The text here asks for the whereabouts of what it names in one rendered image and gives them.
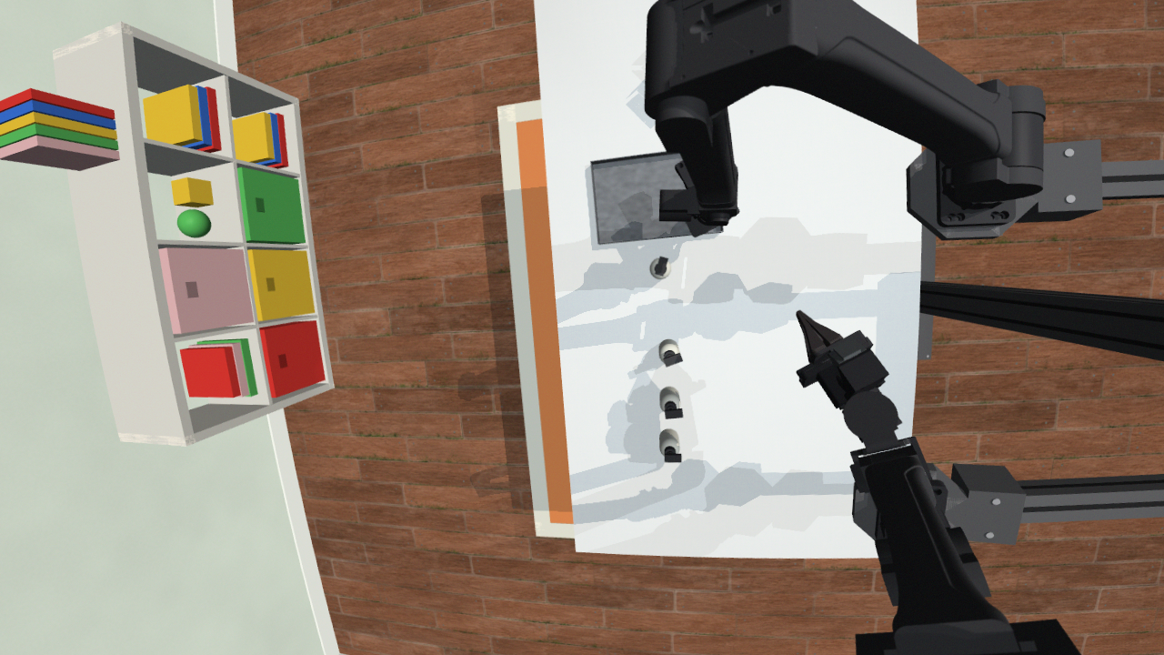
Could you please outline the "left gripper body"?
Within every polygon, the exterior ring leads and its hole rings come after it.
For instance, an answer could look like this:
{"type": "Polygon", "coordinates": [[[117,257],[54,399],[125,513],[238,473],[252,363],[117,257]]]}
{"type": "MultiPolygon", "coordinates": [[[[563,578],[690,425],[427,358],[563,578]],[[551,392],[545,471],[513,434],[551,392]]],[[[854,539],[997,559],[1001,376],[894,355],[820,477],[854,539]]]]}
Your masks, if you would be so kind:
{"type": "Polygon", "coordinates": [[[853,339],[859,341],[859,343],[864,348],[873,347],[872,341],[870,341],[868,337],[865,337],[863,335],[863,332],[858,330],[856,333],[851,333],[851,335],[849,335],[847,339],[842,339],[840,341],[836,341],[836,343],[833,343],[830,347],[822,348],[818,353],[812,354],[812,359],[809,365],[805,365],[797,370],[799,382],[801,382],[802,387],[807,389],[810,385],[812,385],[812,383],[818,382],[816,377],[818,376],[819,370],[824,370],[833,365],[829,354],[833,351],[833,347],[838,347],[839,344],[843,343],[843,341],[847,340],[852,341],[853,339]]]}

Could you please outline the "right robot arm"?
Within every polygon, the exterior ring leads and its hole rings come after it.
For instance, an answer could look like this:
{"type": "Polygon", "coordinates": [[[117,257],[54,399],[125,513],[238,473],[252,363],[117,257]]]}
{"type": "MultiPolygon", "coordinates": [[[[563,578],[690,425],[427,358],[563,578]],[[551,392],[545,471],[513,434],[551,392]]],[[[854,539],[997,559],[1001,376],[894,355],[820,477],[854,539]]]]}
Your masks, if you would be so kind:
{"type": "Polygon", "coordinates": [[[675,165],[684,188],[660,188],[658,221],[700,215],[728,227],[738,215],[728,106],[762,86],[809,93],[927,145],[941,227],[1007,225],[1016,199],[1043,190],[1039,87],[975,86],[853,0],[656,0],[644,109],[666,152],[686,152],[675,165]]]}

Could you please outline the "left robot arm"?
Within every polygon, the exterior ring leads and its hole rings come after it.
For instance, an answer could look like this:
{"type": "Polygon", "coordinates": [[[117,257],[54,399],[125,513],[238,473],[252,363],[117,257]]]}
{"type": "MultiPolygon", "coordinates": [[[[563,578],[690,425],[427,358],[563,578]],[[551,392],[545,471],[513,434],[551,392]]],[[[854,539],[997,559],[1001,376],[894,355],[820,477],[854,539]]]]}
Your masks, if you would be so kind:
{"type": "Polygon", "coordinates": [[[845,423],[865,444],[849,451],[849,469],[876,503],[878,563],[897,606],[892,631],[856,634],[856,655],[1081,655],[1057,619],[1008,622],[985,600],[992,593],[968,540],[949,529],[947,486],[928,472],[917,437],[897,441],[897,406],[870,391],[888,370],[856,340],[829,354],[833,365],[816,378],[836,410],[847,403],[845,423]]]}

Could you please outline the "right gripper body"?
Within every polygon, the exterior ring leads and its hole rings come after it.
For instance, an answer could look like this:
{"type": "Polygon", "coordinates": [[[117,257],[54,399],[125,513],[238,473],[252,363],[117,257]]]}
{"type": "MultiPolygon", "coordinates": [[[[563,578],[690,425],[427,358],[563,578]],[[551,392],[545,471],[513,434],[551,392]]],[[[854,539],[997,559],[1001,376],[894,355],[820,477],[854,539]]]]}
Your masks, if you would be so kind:
{"type": "Polygon", "coordinates": [[[691,218],[691,221],[686,221],[686,225],[687,228],[689,228],[689,232],[691,232],[693,237],[698,237],[701,235],[704,235],[704,233],[710,232],[710,229],[715,228],[715,227],[708,227],[707,221],[701,219],[700,215],[697,215],[696,219],[691,218]]]}

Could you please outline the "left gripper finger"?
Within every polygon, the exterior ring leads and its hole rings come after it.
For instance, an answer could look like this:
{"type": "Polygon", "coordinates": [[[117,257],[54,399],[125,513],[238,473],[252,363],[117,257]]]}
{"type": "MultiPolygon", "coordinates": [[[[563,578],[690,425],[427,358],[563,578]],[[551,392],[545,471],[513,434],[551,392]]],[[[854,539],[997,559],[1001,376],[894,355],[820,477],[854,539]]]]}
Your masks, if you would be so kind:
{"type": "Polygon", "coordinates": [[[809,325],[805,321],[804,316],[799,314],[799,311],[797,311],[797,319],[799,319],[799,325],[801,325],[801,330],[803,332],[804,335],[804,344],[810,364],[812,359],[812,354],[818,353],[822,348],[825,348],[826,344],[824,344],[823,341],[819,340],[818,333],[812,330],[811,325],[809,325]],[[808,340],[805,339],[805,336],[808,337],[808,340]]]}
{"type": "Polygon", "coordinates": [[[799,309],[799,314],[804,316],[805,321],[809,325],[811,325],[812,330],[819,333],[818,336],[822,337],[824,341],[822,339],[819,340],[822,340],[823,343],[826,344],[826,347],[830,347],[833,343],[836,343],[836,341],[840,341],[843,339],[840,333],[830,330],[830,328],[828,328],[826,325],[819,325],[818,322],[815,322],[815,320],[812,320],[811,316],[805,315],[804,312],[802,312],[801,309],[799,309]]]}

